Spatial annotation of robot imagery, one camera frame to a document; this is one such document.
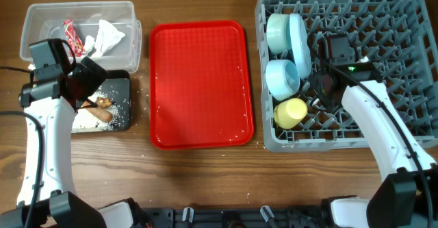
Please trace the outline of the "white round plate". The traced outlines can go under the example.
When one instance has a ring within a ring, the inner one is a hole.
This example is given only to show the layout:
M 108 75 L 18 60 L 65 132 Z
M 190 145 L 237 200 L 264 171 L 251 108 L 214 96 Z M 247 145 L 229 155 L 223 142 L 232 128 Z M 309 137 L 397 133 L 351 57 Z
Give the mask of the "white round plate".
M 300 78 L 306 79 L 311 73 L 311 56 L 307 45 L 306 27 L 299 14 L 290 14 L 289 32 L 294 63 Z

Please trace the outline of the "white plastic spoon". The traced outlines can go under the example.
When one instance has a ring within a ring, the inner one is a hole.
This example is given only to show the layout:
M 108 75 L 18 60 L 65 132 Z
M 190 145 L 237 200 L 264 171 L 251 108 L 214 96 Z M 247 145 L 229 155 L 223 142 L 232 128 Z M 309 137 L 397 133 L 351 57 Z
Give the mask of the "white plastic spoon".
M 312 107 L 313 107 L 313 106 L 318 106 L 319 103 L 320 103 L 320 99 L 316 97 L 316 98 L 314 98 L 314 99 L 311 101 L 311 106 L 312 106 Z

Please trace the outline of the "brown food scrap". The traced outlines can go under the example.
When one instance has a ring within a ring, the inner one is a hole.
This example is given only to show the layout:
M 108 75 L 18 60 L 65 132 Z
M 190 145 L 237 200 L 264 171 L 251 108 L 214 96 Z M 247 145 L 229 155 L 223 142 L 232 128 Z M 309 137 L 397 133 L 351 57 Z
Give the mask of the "brown food scrap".
M 95 103 L 101 109 L 107 109 L 113 105 L 113 102 L 107 97 L 97 97 Z

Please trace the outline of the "pile of white rice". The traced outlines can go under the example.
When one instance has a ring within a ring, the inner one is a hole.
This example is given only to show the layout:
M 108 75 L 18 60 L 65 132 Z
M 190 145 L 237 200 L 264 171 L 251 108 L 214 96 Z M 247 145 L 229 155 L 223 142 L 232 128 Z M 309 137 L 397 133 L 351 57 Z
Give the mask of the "pile of white rice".
M 110 99 L 108 94 L 104 92 L 95 92 L 91 97 L 88 97 L 90 101 L 95 102 L 97 97 L 107 97 Z M 110 131 L 113 130 L 114 126 L 118 124 L 118 110 L 115 105 L 113 105 L 105 110 L 113 114 L 113 119 L 109 123 L 104 123 L 89 113 L 86 109 L 79 109 L 75 116 L 73 122 L 73 133 L 85 133 L 85 132 L 96 132 L 96 131 Z

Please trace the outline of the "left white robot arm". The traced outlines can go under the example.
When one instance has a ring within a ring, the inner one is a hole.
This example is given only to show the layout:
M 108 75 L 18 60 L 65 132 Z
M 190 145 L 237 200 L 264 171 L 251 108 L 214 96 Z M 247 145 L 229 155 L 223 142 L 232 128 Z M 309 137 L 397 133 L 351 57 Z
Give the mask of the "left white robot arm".
M 25 178 L 16 208 L 1 214 L 2 227 L 153 227 L 132 199 L 99 210 L 75 193 L 71 134 L 77 110 L 108 78 L 89 57 L 78 62 L 66 40 L 50 38 L 29 46 L 35 69 L 18 96 L 27 123 Z

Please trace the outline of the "mint green bowl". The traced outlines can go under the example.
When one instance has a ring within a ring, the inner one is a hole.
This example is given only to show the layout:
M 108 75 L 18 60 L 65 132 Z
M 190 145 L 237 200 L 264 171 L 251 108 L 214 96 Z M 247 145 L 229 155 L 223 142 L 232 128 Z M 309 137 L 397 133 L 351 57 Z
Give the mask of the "mint green bowl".
M 267 22 L 266 37 L 272 54 L 277 55 L 291 49 L 289 15 L 271 14 Z

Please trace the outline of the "yellow plastic cup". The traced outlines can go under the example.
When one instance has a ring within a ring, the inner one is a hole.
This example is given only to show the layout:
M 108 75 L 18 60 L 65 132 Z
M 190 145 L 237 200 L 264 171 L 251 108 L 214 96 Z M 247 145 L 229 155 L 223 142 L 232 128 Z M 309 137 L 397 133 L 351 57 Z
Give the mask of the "yellow plastic cup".
M 281 102 L 274 109 L 274 121 L 283 129 L 291 129 L 306 117 L 307 104 L 299 99 L 292 98 Z

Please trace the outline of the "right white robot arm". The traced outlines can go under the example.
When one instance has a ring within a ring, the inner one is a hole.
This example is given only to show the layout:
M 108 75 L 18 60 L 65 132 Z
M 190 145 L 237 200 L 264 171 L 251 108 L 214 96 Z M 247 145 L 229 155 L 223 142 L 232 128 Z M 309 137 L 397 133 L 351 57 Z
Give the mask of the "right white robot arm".
M 338 64 L 329 46 L 315 50 L 321 69 L 314 89 L 324 107 L 341 105 L 354 119 L 378 164 L 382 184 L 370 199 L 336 197 L 324 202 L 338 227 L 436 227 L 437 163 L 417 143 L 389 100 L 384 84 L 372 79 L 373 64 L 345 58 Z

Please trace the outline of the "white napkin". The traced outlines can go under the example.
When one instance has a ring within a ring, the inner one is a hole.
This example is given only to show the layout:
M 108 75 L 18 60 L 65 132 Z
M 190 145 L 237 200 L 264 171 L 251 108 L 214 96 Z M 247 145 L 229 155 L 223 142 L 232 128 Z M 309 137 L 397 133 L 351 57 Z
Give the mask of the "white napkin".
M 106 52 L 116 46 L 123 38 L 125 33 L 116 29 L 110 22 L 101 19 L 99 21 L 99 30 L 96 36 L 94 48 L 95 52 L 92 57 L 102 57 Z

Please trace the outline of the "red snack wrapper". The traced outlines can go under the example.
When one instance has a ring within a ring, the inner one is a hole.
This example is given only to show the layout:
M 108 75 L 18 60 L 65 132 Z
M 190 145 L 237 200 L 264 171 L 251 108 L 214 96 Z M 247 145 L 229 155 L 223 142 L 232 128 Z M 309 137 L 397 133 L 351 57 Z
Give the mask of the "red snack wrapper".
M 64 33 L 69 46 L 72 48 L 75 57 L 81 57 L 85 53 L 85 49 L 81 39 L 79 38 L 71 19 L 63 22 Z

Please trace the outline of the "light blue bowl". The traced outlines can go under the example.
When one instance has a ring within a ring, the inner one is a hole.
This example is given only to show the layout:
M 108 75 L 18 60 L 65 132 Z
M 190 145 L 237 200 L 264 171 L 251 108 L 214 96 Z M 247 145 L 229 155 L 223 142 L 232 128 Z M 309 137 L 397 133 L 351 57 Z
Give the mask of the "light blue bowl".
M 299 91 L 300 76 L 290 60 L 269 61 L 265 77 L 268 90 L 277 101 L 283 101 Z

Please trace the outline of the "orange carrot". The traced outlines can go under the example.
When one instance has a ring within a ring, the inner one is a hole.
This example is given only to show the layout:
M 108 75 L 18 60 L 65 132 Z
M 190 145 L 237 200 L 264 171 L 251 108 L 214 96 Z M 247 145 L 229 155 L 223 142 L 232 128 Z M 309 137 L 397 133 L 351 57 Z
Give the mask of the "orange carrot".
M 109 123 L 113 119 L 113 114 L 99 107 L 88 107 L 86 110 L 104 123 Z

